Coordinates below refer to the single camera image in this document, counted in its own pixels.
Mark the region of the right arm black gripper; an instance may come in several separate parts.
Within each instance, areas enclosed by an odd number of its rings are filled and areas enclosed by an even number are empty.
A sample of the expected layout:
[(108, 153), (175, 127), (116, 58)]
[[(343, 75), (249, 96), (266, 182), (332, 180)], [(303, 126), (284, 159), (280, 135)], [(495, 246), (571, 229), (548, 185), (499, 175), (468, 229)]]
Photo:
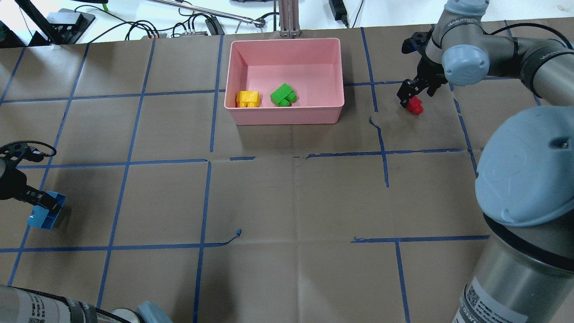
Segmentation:
[(429, 58), (426, 53), (428, 45), (434, 44), (432, 35), (432, 31), (418, 31), (403, 41), (401, 52), (403, 54), (417, 52), (421, 55), (421, 59), (415, 78), (404, 80), (396, 93), (402, 108), (407, 108), (411, 99), (423, 90), (426, 90), (428, 96), (433, 97), (437, 90), (447, 83), (443, 66)]

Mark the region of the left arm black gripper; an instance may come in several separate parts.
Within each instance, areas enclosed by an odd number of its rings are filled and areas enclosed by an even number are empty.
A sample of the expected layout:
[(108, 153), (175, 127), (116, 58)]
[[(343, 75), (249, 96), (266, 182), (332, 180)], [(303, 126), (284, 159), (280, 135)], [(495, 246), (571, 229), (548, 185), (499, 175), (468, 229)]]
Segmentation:
[(17, 170), (17, 165), (25, 155), (25, 150), (16, 150), (1, 157), (0, 200), (15, 199), (48, 211), (60, 211), (63, 203), (56, 197), (27, 186), (26, 174)]

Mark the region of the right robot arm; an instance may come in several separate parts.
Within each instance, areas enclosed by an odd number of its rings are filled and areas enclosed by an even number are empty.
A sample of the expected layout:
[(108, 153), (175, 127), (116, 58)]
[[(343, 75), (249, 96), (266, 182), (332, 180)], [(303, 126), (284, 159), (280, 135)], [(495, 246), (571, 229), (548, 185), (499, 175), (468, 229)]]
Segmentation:
[(414, 33), (402, 53), (422, 57), (402, 82), (400, 105), (419, 114), (416, 95), (486, 76), (521, 80), (545, 106), (507, 119), (476, 169), (476, 199), (491, 237), (465, 285), (454, 323), (547, 323), (573, 290), (573, 44), (501, 36), (482, 27), (487, 0), (449, 0), (430, 31)]

